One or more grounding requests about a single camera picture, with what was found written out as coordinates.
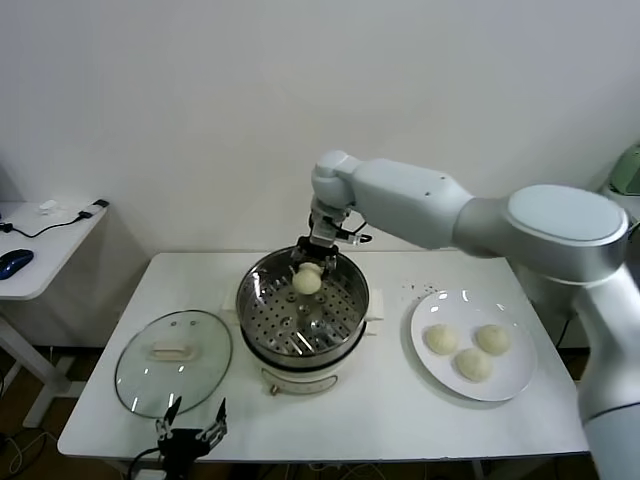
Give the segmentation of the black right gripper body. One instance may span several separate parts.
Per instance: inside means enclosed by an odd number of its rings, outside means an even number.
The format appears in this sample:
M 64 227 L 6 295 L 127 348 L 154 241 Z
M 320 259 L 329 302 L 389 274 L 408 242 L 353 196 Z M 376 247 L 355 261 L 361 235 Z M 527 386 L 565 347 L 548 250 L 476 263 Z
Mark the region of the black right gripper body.
M 305 254 L 305 261 L 318 263 L 321 260 L 321 256 L 328 252 L 339 253 L 339 248 L 336 245 L 331 247 L 315 245 L 310 241 L 309 237 L 299 237 L 295 248 L 299 248 Z

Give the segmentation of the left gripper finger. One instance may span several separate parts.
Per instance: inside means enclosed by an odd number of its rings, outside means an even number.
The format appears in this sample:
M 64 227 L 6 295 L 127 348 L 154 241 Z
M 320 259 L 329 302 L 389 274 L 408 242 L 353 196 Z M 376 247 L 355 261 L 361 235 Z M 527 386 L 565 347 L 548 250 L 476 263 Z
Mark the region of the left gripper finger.
M 226 399 L 223 399 L 214 422 L 201 431 L 200 440 L 206 444 L 219 444 L 227 432 Z
M 180 410 L 182 397 L 178 396 L 166 410 L 164 416 L 155 421 L 158 440 L 166 440 L 171 436 L 171 426 Z

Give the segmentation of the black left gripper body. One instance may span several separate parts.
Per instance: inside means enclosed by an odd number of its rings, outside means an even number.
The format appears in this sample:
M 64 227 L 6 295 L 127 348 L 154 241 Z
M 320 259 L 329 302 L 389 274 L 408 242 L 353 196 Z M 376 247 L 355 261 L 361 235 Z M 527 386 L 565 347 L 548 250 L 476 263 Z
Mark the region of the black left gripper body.
M 208 443 L 197 429 L 175 429 L 162 435 L 158 448 L 162 457 L 162 470 L 168 480 L 186 479 L 195 461 L 208 454 Z

